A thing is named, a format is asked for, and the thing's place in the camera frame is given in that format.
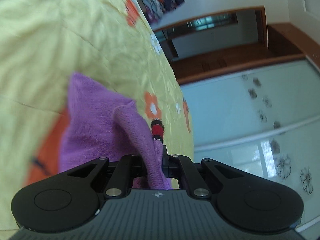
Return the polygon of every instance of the orange flower print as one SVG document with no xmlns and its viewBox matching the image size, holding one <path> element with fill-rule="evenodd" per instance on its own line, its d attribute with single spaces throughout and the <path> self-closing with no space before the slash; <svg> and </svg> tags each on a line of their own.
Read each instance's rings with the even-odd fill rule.
<svg viewBox="0 0 320 240">
<path fill-rule="evenodd" d="M 189 107 L 188 107 L 188 104 L 187 104 L 187 101 L 185 98 L 183 98 L 183 112 L 184 112 L 184 116 L 186 118 L 188 131 L 191 132 L 190 122 L 189 122 Z"/>
<path fill-rule="evenodd" d="M 161 119 L 161 110 L 158 107 L 158 100 L 156 95 L 149 92 L 144 93 L 144 100 L 146 102 L 146 115 L 149 119 L 159 118 Z"/>
<path fill-rule="evenodd" d="M 127 8 L 127 13 L 128 13 L 127 22 L 129 26 L 133 27 L 135 26 L 136 21 L 139 17 L 139 11 L 132 0 L 127 0 L 125 3 L 125 6 Z"/>
</svg>

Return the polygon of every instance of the silver screw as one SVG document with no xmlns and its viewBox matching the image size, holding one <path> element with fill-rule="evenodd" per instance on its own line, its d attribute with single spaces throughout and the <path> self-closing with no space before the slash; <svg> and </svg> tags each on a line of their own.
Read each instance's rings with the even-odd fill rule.
<svg viewBox="0 0 320 240">
<path fill-rule="evenodd" d="M 204 197 L 204 196 L 209 195 L 209 191 L 206 190 L 205 188 L 197 188 L 194 190 L 193 193 L 198 197 Z"/>
<path fill-rule="evenodd" d="M 117 197 L 121 194 L 121 190 L 119 190 L 118 188 L 110 188 L 106 191 L 106 194 L 110 197 Z"/>
</svg>

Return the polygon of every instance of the black flower design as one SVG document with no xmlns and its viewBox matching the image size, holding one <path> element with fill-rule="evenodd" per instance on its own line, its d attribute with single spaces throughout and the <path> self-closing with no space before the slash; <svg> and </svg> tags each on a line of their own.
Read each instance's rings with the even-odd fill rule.
<svg viewBox="0 0 320 240">
<path fill-rule="evenodd" d="M 252 79 L 252 81 L 258 88 L 260 88 L 262 86 L 261 82 L 258 78 L 254 78 L 254 79 Z"/>
<path fill-rule="evenodd" d="M 252 99 L 256 99 L 257 98 L 257 93 L 256 93 L 256 91 L 254 89 L 249 89 L 248 92 L 249 92 L 249 95 L 250 95 L 250 97 Z"/>
<path fill-rule="evenodd" d="M 263 111 L 259 110 L 258 114 L 259 114 L 260 121 L 263 122 L 263 123 L 266 123 L 267 122 L 267 116 L 263 113 Z"/>
<path fill-rule="evenodd" d="M 291 174 L 291 159 L 288 155 L 281 156 L 275 159 L 277 175 L 281 179 L 287 179 Z"/>
<path fill-rule="evenodd" d="M 266 107 L 268 107 L 268 108 L 271 108 L 271 107 L 272 107 L 271 101 L 270 101 L 270 99 L 268 98 L 268 96 L 264 96 L 264 97 L 262 98 L 262 101 L 263 101 L 263 103 L 266 105 Z"/>
<path fill-rule="evenodd" d="M 300 179 L 302 183 L 303 190 L 310 195 L 313 192 L 313 185 L 311 184 L 311 174 L 310 168 L 303 168 L 300 173 Z"/>
<path fill-rule="evenodd" d="M 270 142 L 270 148 L 271 148 L 272 154 L 279 154 L 280 153 L 280 145 L 274 139 Z"/>
<path fill-rule="evenodd" d="M 278 129 L 278 128 L 280 128 L 280 127 L 281 127 L 280 122 L 275 121 L 275 122 L 273 123 L 273 129 Z"/>
</svg>

